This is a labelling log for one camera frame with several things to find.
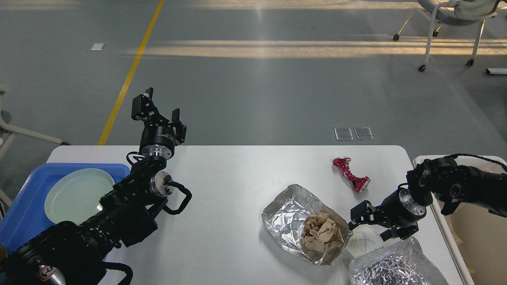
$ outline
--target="aluminum foil tray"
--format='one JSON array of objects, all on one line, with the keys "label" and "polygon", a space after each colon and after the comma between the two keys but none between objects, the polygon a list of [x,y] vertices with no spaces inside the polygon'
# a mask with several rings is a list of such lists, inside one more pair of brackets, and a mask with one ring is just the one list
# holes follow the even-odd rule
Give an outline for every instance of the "aluminum foil tray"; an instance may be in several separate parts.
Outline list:
[{"label": "aluminum foil tray", "polygon": [[[345,241],[343,246],[338,246],[326,253],[319,253],[302,245],[303,223],[309,214],[316,215],[318,212],[329,214],[329,218],[336,222]],[[352,236],[347,222],[340,215],[324,205],[310,191],[297,184],[289,185],[264,209],[262,222],[284,250],[318,265],[331,265],[342,253]]]}]

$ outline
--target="brown paper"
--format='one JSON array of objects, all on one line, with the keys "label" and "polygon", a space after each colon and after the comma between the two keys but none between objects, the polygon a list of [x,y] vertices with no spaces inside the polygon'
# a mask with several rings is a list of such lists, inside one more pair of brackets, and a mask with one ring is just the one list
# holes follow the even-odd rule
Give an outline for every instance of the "brown paper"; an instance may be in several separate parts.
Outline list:
[{"label": "brown paper", "polygon": [[309,250],[326,253],[344,244],[342,232],[336,222],[329,218],[329,214],[318,212],[308,215],[304,222],[302,233],[303,245]]}]

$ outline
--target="yellow floor line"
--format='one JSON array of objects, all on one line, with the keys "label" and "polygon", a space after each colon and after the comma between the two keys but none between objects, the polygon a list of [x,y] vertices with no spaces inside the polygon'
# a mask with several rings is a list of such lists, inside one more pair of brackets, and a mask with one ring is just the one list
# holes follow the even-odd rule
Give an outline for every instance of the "yellow floor line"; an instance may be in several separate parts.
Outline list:
[{"label": "yellow floor line", "polygon": [[144,37],[142,38],[141,45],[139,46],[139,49],[137,50],[134,61],[132,62],[132,66],[130,67],[130,70],[127,74],[127,78],[125,78],[125,82],[123,83],[122,90],[120,90],[120,94],[118,95],[118,98],[116,99],[116,103],[113,107],[113,110],[111,111],[111,114],[109,115],[109,118],[105,124],[104,130],[102,131],[102,135],[100,136],[100,139],[98,140],[97,144],[100,146],[105,145],[105,142],[107,141],[107,138],[109,137],[109,133],[111,132],[111,129],[113,128],[113,124],[115,123],[116,116],[118,115],[118,111],[120,110],[123,99],[125,98],[125,94],[127,93],[128,87],[130,86],[130,82],[132,81],[132,78],[134,77],[134,73],[135,73],[135,70],[137,69],[137,66],[139,65],[139,61],[141,61],[141,57],[144,52],[144,48],[146,47],[146,44],[148,43],[148,39],[150,38],[150,35],[152,33],[153,26],[155,26],[155,22],[157,21],[160,10],[162,9],[162,5],[164,5],[164,0],[159,0],[157,8],[155,9],[155,12],[153,13],[152,20],[150,21],[148,29],[144,33]]}]

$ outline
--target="crushed red can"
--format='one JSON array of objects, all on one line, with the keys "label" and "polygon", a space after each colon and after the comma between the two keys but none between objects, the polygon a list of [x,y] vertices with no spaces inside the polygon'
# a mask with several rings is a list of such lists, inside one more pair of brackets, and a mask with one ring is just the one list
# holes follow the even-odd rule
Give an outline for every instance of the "crushed red can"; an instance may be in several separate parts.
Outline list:
[{"label": "crushed red can", "polygon": [[352,182],[352,189],[355,192],[361,193],[370,183],[370,178],[368,176],[356,177],[353,175],[349,167],[350,160],[351,158],[348,156],[340,156],[333,159],[333,165],[339,168],[343,176]]}]

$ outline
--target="round plate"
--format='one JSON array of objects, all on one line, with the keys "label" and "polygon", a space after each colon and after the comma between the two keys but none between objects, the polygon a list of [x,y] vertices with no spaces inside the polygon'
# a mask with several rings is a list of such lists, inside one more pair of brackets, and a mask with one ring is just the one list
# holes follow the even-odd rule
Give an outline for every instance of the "round plate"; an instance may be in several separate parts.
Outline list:
[{"label": "round plate", "polygon": [[55,224],[80,224],[101,210],[99,199],[113,189],[113,178],[104,170],[85,168],[60,179],[49,190],[44,211]]}]

